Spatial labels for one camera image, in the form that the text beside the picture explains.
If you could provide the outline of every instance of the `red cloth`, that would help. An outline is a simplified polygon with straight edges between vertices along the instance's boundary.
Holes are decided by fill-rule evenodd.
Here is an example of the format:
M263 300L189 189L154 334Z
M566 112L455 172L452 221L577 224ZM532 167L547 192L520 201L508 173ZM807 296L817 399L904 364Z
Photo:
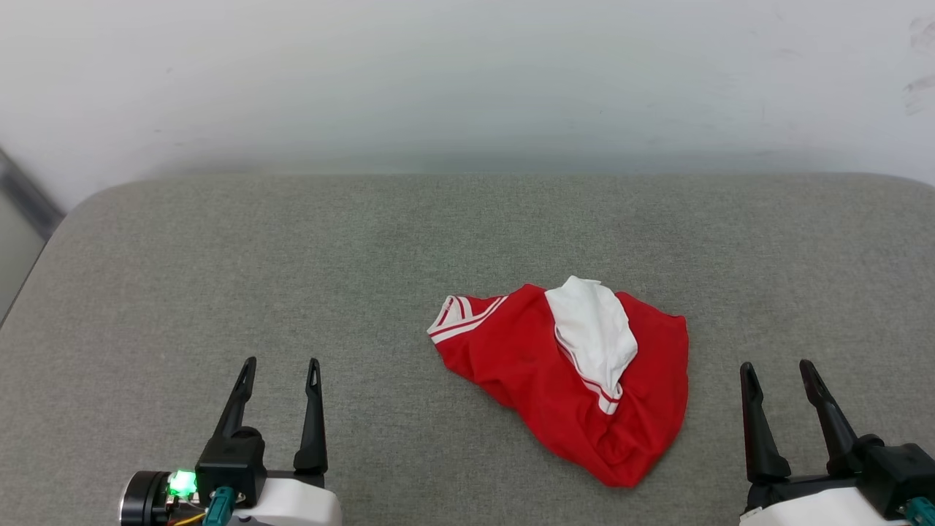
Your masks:
M621 377L624 394L612 415L601 411L556 341L544 288L524 285L483 300L449 297L429 334L448 369L516 409L550 451L608 486L632 488L682 427L688 332L681 316L624 292L615 296L639 350ZM459 322L440 327L449 312Z

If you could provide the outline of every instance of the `white fabric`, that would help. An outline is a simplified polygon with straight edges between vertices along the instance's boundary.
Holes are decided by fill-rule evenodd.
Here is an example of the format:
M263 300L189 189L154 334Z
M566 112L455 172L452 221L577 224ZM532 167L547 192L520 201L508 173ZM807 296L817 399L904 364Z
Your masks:
M555 337L568 351L585 385L601 391L601 409L612 414L623 396L620 376L637 355L637 340L624 306L599 281L575 276L559 288L547 290L545 298L555 319Z

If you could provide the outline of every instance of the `yellow wire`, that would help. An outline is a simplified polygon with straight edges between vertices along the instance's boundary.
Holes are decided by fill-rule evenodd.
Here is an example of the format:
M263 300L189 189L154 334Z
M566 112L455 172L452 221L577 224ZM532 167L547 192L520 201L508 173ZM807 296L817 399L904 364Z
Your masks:
M173 524L172 526L185 526L186 524L192 524L193 522L197 522L197 521L203 519L203 518L205 517L205 515L207 515L207 514L202 513L201 515L195 515L195 516L192 517L191 519L186 519L186 520L183 520L183 521L181 521L181 522L176 522L176 523Z

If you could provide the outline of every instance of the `green led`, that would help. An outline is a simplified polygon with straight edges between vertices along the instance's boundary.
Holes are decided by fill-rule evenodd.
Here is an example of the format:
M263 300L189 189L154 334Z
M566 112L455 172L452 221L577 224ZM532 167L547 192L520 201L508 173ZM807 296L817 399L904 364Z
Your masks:
M198 491L194 482L194 471L178 470L169 477L169 495L188 497Z

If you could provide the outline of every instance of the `gray fabric surface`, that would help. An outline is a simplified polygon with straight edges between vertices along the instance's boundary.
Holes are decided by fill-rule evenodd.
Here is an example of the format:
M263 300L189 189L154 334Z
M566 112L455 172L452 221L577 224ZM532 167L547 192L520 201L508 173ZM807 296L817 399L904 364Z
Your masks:
M734 524L738 368L780 450L826 453L798 359L858 433L935 451L935 189L866 175L213 177L91 198L0 329L4 524L113 523L128 477L193 466L242 360L288 468L322 362L347 524ZM681 435L634 490L548 453L442 366L446 295L603 280L691 337Z

